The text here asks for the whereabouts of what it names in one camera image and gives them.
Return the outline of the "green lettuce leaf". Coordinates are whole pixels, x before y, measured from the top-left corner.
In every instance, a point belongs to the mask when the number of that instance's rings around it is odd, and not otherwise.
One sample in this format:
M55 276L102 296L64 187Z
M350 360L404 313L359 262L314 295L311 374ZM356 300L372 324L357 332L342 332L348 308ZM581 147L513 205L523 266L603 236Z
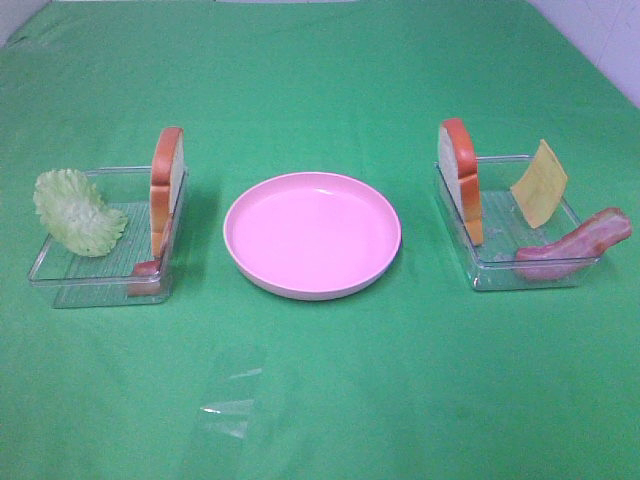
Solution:
M79 256L109 254L128 223L126 214L108 206L96 185L75 169L41 173L33 202L48 233Z

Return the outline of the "clear plastic tray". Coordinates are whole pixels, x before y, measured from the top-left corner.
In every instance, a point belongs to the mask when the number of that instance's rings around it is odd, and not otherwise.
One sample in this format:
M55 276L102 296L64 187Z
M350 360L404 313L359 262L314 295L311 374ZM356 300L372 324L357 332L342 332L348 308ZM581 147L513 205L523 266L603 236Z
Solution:
M164 302L172 289L172 250L181 226L188 174L184 173L173 215L170 244L164 257L164 294L128 297L127 286L141 281L131 272L139 262L153 260L150 227L149 166L108 167L85 172L96 185L102 199L126 214L128 223L112 251L102 257L72 253L48 235L28 273L31 286L47 298L54 308L108 307Z
M554 243L582 223L569 203L561 200L551 219L543 226L537 229L529 226L510 187L525 173L532 160L531 154L479 158L484 238L479 246L472 244L440 166L434 165L439 211L465 276L476 291L575 287L584 282L584 278L600 260L598 256L561 256L540 261L520 261L516 258L519 249Z

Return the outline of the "yellow cheese slice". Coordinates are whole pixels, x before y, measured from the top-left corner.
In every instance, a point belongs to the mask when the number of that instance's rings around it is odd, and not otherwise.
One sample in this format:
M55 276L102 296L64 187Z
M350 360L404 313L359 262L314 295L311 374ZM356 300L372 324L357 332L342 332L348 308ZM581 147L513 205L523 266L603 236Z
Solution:
M533 160L510 191L528 225L535 229L553 215L568 183L561 162L550 145L541 139Z

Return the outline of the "clear tape patch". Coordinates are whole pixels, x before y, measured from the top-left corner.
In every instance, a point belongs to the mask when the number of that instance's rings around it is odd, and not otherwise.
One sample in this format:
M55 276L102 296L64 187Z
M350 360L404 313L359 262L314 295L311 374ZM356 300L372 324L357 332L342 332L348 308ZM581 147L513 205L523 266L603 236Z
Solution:
M199 428L225 439L244 440L257 398L265 362L255 344L219 352L198 408Z

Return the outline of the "pink round plate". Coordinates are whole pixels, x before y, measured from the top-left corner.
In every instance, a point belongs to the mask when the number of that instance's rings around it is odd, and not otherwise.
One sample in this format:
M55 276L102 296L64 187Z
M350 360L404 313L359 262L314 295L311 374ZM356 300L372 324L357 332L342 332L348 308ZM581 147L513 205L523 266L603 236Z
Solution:
M392 204L368 184L296 172L240 195L226 214L223 236L237 268L255 285L323 301L380 278L400 249L402 228Z

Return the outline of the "pink curved bacon slice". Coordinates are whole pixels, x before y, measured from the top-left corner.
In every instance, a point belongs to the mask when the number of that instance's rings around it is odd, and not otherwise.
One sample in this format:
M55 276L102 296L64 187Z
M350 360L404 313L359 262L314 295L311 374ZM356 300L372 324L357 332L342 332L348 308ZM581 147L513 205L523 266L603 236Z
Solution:
M631 234L630 218L620 208L605 208L556 242L519 248L516 260L526 266L516 272L529 281L559 280L585 267L575 259L600 257Z

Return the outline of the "toast bread slice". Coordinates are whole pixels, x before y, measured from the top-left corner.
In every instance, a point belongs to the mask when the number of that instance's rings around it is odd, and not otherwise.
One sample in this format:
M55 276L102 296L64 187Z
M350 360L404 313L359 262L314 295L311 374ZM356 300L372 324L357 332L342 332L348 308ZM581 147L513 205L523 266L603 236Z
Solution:
M167 127L159 136L151 163L149 205L154 257L162 255L165 230L174 215L184 171L184 129Z
M472 244L481 245L484 235L478 160L460 118L446 119L439 127L438 164Z

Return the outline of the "red bacon strip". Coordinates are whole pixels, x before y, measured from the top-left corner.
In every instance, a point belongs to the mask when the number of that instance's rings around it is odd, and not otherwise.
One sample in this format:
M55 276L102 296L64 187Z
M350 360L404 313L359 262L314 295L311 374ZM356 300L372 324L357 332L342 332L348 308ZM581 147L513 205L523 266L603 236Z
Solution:
M173 219L169 217L161 232L152 233L152 245L158 247L157 256L153 260L139 262L131 272L133 277L140 277L141 281L127 286L128 297L158 296L165 293L167 281L164 279L164 257L168 250Z

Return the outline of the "clear left plastic tray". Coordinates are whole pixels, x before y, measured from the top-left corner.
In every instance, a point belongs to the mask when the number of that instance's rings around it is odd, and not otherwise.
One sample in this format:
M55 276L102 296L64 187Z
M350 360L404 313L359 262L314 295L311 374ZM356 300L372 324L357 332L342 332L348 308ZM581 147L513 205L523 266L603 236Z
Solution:
M131 272L139 262L153 260L150 227L149 166L108 167L85 172L96 185L102 199L126 214L128 223L112 251L102 257L72 253L48 235L28 273L31 286L47 298L54 308L108 307L164 302L172 289L172 250L181 226L188 174L184 173L173 215L170 244L164 257L164 294L128 297L127 286L141 281Z

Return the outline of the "clear right plastic tray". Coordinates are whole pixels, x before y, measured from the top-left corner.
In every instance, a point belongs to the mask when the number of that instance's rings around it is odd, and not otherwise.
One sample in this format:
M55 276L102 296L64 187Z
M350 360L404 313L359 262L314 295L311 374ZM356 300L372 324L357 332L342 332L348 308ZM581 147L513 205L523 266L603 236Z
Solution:
M598 256L561 256L540 261L520 261L516 258L519 249L554 243L582 223L569 203L561 200L551 219L543 226L537 229L529 226L510 187L525 173L532 160L531 154L479 158L484 238L479 246L472 244L440 166L434 165L439 211L465 276L476 291L575 287L584 282L584 278L600 260Z

